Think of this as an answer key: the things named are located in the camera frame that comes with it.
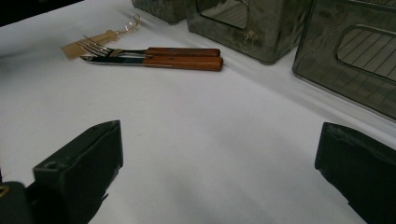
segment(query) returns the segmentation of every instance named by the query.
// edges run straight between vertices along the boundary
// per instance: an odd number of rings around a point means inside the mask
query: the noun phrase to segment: white tablecloth
[[[219,48],[221,72],[68,61],[61,46],[116,30],[108,44]],[[119,119],[124,166],[91,223],[364,223],[314,168],[323,122],[396,148],[396,124],[292,72],[295,49],[263,65],[134,8],[85,0],[0,28],[0,166],[4,181],[86,129]]]

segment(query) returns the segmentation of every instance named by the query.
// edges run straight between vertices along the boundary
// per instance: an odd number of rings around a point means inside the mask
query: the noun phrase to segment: metal container
[[[396,119],[396,0],[316,0],[293,71]]]
[[[272,64],[300,41],[311,0],[185,0],[190,32]]]
[[[132,0],[132,4],[169,23],[186,19],[184,0]]]

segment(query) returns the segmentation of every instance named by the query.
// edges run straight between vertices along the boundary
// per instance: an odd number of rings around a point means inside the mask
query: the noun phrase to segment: black plastic object
[[[394,149],[356,130],[324,123],[315,168],[367,223],[396,223]]]
[[[315,0],[293,71],[396,119],[396,1]]]
[[[312,0],[185,0],[189,31],[261,63],[300,42]]]
[[[0,26],[75,4],[82,0],[12,0],[4,3]]]
[[[120,122],[93,126],[39,163],[27,189],[0,185],[0,223],[86,224],[121,166]]]

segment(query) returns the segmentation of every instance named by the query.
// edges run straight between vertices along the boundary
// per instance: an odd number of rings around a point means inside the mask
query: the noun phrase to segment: cutlery
[[[183,56],[183,57],[219,57],[219,49],[191,49],[191,48],[148,48],[148,49],[111,49],[102,46],[85,36],[85,40],[78,41],[78,45],[89,53],[102,57],[120,55],[150,56]]]
[[[80,58],[87,63],[191,69],[216,72],[220,71],[223,65],[223,59],[221,57],[146,56],[143,58],[80,56]]]
[[[121,35],[126,35],[136,31],[139,28],[139,24],[140,24],[140,16],[138,14],[135,14],[132,16],[131,19],[128,20],[128,22],[124,24],[124,26],[121,29],[117,31],[107,30],[105,33],[101,35],[90,37],[90,40],[93,40],[96,43],[100,43],[100,44],[105,44],[110,41],[115,41]],[[86,53],[86,51],[78,45],[78,41],[63,46],[62,51],[64,52],[64,55],[67,57],[68,60],[73,60]]]

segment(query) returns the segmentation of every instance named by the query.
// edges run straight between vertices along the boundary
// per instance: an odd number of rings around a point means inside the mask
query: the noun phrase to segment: wooden handle
[[[148,48],[146,55],[176,57],[219,57],[219,49]]]
[[[221,57],[166,57],[147,56],[143,61],[146,67],[178,68],[205,71],[221,71]]]

